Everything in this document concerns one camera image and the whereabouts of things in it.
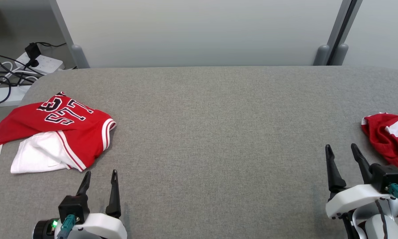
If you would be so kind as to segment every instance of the white power strip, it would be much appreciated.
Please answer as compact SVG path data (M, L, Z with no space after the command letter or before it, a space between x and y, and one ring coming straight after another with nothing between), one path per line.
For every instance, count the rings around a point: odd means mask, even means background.
M18 59L18 61L22 62L23 64L27 64L29 62L28 54L25 52L23 53ZM37 67L31 67L35 71L43 74L50 74L59 69L65 69L65 64L61 60L53 59L47 56L40 55L36 58L39 65ZM16 62L17 67L23 67L20 63Z
M23 53L17 60L23 64L27 64L29 62L28 54L26 52ZM31 68L34 69L35 71L38 71L39 73L50 74L57 70L65 69L65 64L61 60L53 59L43 55L37 57L36 60L38 61L39 65L37 67L31 67ZM23 65L21 65L18 62L16 62L16 65L17 67L21 68L23 67ZM9 98L3 103L0 103L0 107L18 106L22 101L23 97L25 96L26 91L28 91L30 87L31 86L20 86L20 88L12 87L12 91L10 92ZM8 93L9 93L8 87L0 88L0 101L5 99Z
M0 107L18 106L20 104L20 101L22 101L23 97L25 96L26 91L28 91L30 87L31 86L20 86L20 88L12 87L12 91L10 92L9 98L3 103L1 103ZM0 101L5 99L8 93L9 93L8 87L0 88Z

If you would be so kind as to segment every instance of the gray fabric surface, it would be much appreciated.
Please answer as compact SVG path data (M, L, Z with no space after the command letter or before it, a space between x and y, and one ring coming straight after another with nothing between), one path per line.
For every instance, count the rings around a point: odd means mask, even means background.
M110 114L110 148L91 167L88 205L104 212L118 170L129 238L345 238L328 219L331 144L348 186L362 183L355 142L384 160L362 117L398 114L398 71L367 67L111 68L41 78L23 104L58 91ZM12 175L0 156L0 238L29 238L84 176Z

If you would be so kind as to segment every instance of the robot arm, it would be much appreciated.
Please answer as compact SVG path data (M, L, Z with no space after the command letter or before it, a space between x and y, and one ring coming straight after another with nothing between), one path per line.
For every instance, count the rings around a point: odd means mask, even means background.
M326 145L328 185L331 192L326 213L342 219L348 239L398 239L398 168L393 165L369 165L356 144L351 145L364 184L346 188L335 165L335 156ZM357 220L366 220L357 224Z
M75 196L66 196L59 205L60 218L37 223L33 239L126 239L127 231L119 220L121 204L118 173L112 172L112 190L106 214L90 213L87 189L91 172L88 171Z

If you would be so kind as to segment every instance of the red basketball jersey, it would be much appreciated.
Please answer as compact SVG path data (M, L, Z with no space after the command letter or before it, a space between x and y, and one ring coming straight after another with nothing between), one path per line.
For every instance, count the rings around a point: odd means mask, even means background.
M398 167L398 115L369 115L361 120L361 128L376 151Z
M55 131L67 155L83 171L109 147L109 131L115 126L110 115L60 92L46 102L14 109L0 123L0 145Z

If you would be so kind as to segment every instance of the printed number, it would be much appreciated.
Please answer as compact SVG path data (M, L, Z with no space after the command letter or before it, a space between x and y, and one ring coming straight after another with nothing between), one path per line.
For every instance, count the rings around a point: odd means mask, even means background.
M56 94L55 96L57 96L56 98L54 98L54 100L52 102L44 102L40 107L38 107L37 110L41 110L41 111L46 111L46 112L54 112L51 113L49 115L47 115L47 117L44 119L45 121L48 122L52 122L52 123L56 123L56 124L64 124L64 125L69 125L74 123L73 120L62 117L63 115L72 115L75 118L79 119L80 121L84 121L86 119L86 117L78 115L77 113L73 112L70 108L75 108L76 106L79 106L83 109L85 109L88 113L92 114L94 113L93 110L88 109L87 107L85 107L83 104L79 103L76 100L70 100L67 103L67 107L64 107L63 109L57 110L61 104L62 104L62 100L60 98L58 98L59 96L66 96L63 92L60 92L58 94Z
M48 121L48 122L55 123L55 124L64 124L64 125L68 125L68 124L72 124L73 123L73 120L61 117L61 116L56 115L54 113L51 113L51 114L47 115L47 117L44 120Z
M46 112L53 112L57 110L60 105L62 104L62 100L60 98L55 98L53 102L44 102L37 110L46 111Z
M78 101L76 101L76 100L70 100L68 103L67 103L67 106L69 106L69 107L72 107L72 108L75 108L75 106L80 106L80 107L82 107L82 108L84 108L88 113L90 113L90 114L92 114L92 113L94 113L94 111L92 111L92 110L90 110L90 109L87 109L87 107L85 107L83 104L81 104L81 103L79 103Z
M65 108L63 108L61 110L58 110L58 111L56 111L56 113L58 113L59 115L62 115L62 116L65 115L66 113L68 113L68 114L70 114L72 116L75 116L76 118L78 118L81 121L85 120L84 116L77 115L75 112L70 110L68 107L65 107Z

